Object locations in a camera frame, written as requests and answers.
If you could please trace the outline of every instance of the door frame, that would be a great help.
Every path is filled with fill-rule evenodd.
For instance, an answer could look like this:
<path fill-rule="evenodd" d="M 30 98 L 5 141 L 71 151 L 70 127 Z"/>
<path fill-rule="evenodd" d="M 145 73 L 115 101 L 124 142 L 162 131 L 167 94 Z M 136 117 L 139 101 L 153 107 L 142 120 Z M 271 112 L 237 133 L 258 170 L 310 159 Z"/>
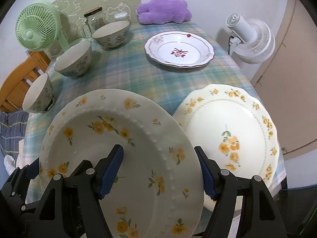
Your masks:
<path fill-rule="evenodd" d="M 291 24 L 294 10 L 296 6 L 296 0 L 287 0 L 286 9 L 284 13 L 283 20 L 281 22 L 280 28 L 275 36 L 275 49 L 272 54 L 272 56 L 263 62 L 258 71 L 253 76 L 252 80 L 250 81 L 253 87 L 259 82 L 263 74 L 266 72 L 267 68 L 270 66 L 271 62 L 273 61 L 274 57 L 276 56 L 278 50 L 280 49 L 283 40 L 286 36 L 286 33 L 288 31 L 289 25 Z"/>

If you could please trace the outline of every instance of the beige door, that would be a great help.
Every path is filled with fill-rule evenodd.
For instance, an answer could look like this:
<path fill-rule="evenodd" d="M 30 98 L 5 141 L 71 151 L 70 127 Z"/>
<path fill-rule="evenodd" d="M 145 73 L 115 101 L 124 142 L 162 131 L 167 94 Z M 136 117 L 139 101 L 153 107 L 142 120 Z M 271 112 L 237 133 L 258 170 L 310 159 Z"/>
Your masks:
<path fill-rule="evenodd" d="M 283 43 L 255 89 L 284 154 L 317 148 L 317 27 L 299 0 Z"/>

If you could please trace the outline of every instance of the floral plate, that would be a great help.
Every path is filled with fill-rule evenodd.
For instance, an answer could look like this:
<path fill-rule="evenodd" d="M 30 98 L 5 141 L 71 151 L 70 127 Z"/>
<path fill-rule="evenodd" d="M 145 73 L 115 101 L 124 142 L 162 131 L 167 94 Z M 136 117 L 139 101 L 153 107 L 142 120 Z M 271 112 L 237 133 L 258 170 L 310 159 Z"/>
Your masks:
<path fill-rule="evenodd" d="M 269 187 L 277 167 L 279 144 L 276 128 L 264 106 L 245 90 L 211 84 L 191 92 L 177 108 L 174 119 L 193 146 L 234 175 L 259 175 Z M 241 209 L 237 198 L 236 210 Z M 205 195 L 204 206 L 215 203 Z"/>
<path fill-rule="evenodd" d="M 95 166 L 115 144 L 124 148 L 123 162 L 100 201 L 112 235 L 191 237 L 203 206 L 197 155 L 172 116 L 129 91 L 91 91 L 55 116 L 40 153 L 42 188 L 56 173 L 70 175 L 84 159 Z"/>
<path fill-rule="evenodd" d="M 207 40 L 182 31 L 156 34 L 145 43 L 144 49 L 153 60 L 176 68 L 203 66 L 215 55 Z"/>

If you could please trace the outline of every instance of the deep plate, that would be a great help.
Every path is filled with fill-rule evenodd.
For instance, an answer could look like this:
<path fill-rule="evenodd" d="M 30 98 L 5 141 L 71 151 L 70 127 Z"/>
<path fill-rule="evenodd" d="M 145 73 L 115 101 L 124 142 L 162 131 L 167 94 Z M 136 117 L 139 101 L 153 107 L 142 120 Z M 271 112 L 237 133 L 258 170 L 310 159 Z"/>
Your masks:
<path fill-rule="evenodd" d="M 93 166 L 115 144 L 124 158 L 111 192 L 100 201 L 114 237 L 191 237 L 202 211 L 198 158 L 177 122 L 135 93 L 102 89 L 61 110 L 43 140 L 40 178 L 68 176 L 83 160 Z"/>
<path fill-rule="evenodd" d="M 215 54 L 208 41 L 182 31 L 159 33 L 145 43 L 144 49 L 153 60 L 176 68 L 206 65 Z"/>
<path fill-rule="evenodd" d="M 264 106 L 245 90 L 211 84 L 191 92 L 177 108 L 174 119 L 193 146 L 201 146 L 208 158 L 234 175 L 260 175 L 269 187 L 279 156 L 277 133 Z M 237 198 L 236 210 L 241 209 Z M 205 195 L 204 206 L 215 203 Z"/>

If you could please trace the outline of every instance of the fan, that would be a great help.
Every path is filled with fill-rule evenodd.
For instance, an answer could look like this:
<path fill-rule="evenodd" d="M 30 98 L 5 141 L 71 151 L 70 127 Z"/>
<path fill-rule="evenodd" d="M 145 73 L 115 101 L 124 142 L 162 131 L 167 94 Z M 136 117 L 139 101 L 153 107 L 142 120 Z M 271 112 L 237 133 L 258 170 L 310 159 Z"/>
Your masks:
<path fill-rule="evenodd" d="M 32 3 L 20 13 L 15 35 L 19 43 L 31 51 L 42 51 L 55 40 L 64 52 L 70 47 L 61 28 L 60 11 L 47 1 Z"/>
<path fill-rule="evenodd" d="M 262 20 L 245 20 L 234 13 L 227 18 L 226 25 L 237 35 L 229 38 L 229 55 L 235 52 L 241 61 L 256 64 L 264 62 L 274 52 L 274 35 Z"/>

